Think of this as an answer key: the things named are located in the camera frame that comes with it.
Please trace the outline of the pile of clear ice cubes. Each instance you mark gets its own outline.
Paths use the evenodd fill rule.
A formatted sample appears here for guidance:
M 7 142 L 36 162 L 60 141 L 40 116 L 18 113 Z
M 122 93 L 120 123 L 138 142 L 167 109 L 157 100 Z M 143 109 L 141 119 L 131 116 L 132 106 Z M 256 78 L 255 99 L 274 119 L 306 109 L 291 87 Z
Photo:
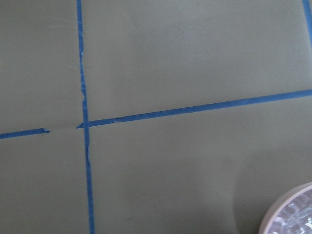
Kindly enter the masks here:
M 311 234 L 312 191 L 290 201 L 274 218 L 268 234 Z

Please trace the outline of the pink bowl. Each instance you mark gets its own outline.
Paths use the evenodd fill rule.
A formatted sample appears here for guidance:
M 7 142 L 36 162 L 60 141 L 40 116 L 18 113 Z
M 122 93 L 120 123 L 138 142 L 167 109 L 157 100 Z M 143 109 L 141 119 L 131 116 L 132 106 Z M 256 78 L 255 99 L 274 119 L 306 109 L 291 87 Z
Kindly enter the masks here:
M 286 192 L 282 195 L 266 212 L 264 218 L 261 221 L 260 228 L 258 233 L 259 234 L 267 234 L 270 225 L 272 224 L 274 218 L 277 214 L 294 198 L 299 196 L 300 194 L 312 190 L 312 184 L 307 183 L 300 185 L 296 188 L 291 189 L 290 191 Z

